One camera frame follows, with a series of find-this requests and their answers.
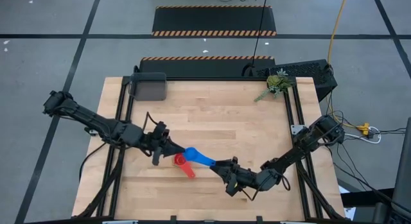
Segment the blue object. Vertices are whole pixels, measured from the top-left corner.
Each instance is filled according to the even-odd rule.
[[[216,161],[201,154],[196,148],[189,147],[183,153],[187,161],[197,162],[206,166],[215,166]]]

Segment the red object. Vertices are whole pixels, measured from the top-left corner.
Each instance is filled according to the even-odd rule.
[[[173,164],[182,169],[188,176],[188,178],[195,178],[193,169],[191,169],[190,163],[186,160],[182,153],[178,153],[174,156]]]

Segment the yellow and black striped tape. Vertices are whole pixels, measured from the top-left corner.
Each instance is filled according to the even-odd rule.
[[[178,36],[198,36],[198,37],[222,37],[222,36],[251,36],[257,37],[258,34],[262,37],[267,36],[275,36],[277,34],[276,31],[153,31],[153,36],[161,36],[161,37],[178,37]]]
[[[252,6],[252,5],[221,5],[221,6],[157,6],[157,8],[262,8],[264,6]]]
[[[142,61],[148,60],[251,60],[253,56],[167,56],[167,57],[144,57]],[[273,56],[255,56],[256,60],[273,60]]]

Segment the wooden tabletop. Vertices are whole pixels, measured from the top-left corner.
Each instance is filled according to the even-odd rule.
[[[297,86],[304,120],[309,125],[321,116],[313,80],[297,78]],[[105,79],[98,107],[100,115],[114,117],[120,88],[121,78]],[[283,96],[274,99],[268,95],[254,102],[265,88],[265,82],[168,82],[166,100],[134,102],[132,122],[142,126],[149,111],[154,120],[168,125],[170,137],[177,144],[185,148],[194,146],[214,160],[236,156],[243,168],[258,172],[266,160],[279,157],[292,147]],[[290,99],[297,123],[292,93]],[[146,131],[153,128],[150,123]],[[91,137],[88,152],[100,144],[99,137]],[[83,211],[99,190],[107,152],[108,148],[100,150],[85,164],[73,215]],[[344,215],[330,153],[320,147],[312,158],[319,189],[334,209]],[[304,219],[295,165],[284,174],[291,191],[279,184],[260,192],[251,202],[243,193],[234,197],[226,194],[222,179],[205,166],[192,163],[196,178],[188,179],[172,165],[171,157],[161,158],[158,166],[151,161],[138,149],[126,151],[116,219],[169,220],[171,215],[177,215],[178,220],[253,221],[256,216],[265,221]],[[246,188],[249,194],[254,191]],[[308,187],[307,191],[311,216],[315,216]]]

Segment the gray floor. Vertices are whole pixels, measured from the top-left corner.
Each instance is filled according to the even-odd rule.
[[[0,0],[1,34],[81,34],[94,0]],[[381,0],[397,34],[411,34],[411,0]],[[278,34],[331,34],[341,0],[268,0]],[[238,0],[228,4],[262,4]],[[148,34],[160,5],[223,4],[218,0],[101,0],[91,34]],[[388,35],[374,0],[347,0],[338,34]],[[255,39],[89,39],[71,93],[96,110],[104,78],[130,74],[144,56],[252,55]],[[51,90],[60,90],[78,39],[0,39],[0,223],[15,221],[51,119],[41,114]],[[263,39],[257,55],[278,64],[326,58],[326,39]],[[411,40],[401,40],[411,55]],[[404,127],[411,116],[411,79],[394,42],[336,40],[331,60],[338,87],[334,107],[352,123],[370,122],[380,130]],[[322,111],[326,104],[321,103]],[[392,187],[402,135],[384,135],[380,144],[347,141],[358,170],[374,187]],[[26,222],[69,218],[78,187],[78,168],[89,137],[82,125],[60,121]],[[336,155],[335,162],[346,168]],[[341,151],[344,159],[347,155]],[[356,180],[336,171],[342,181]]]

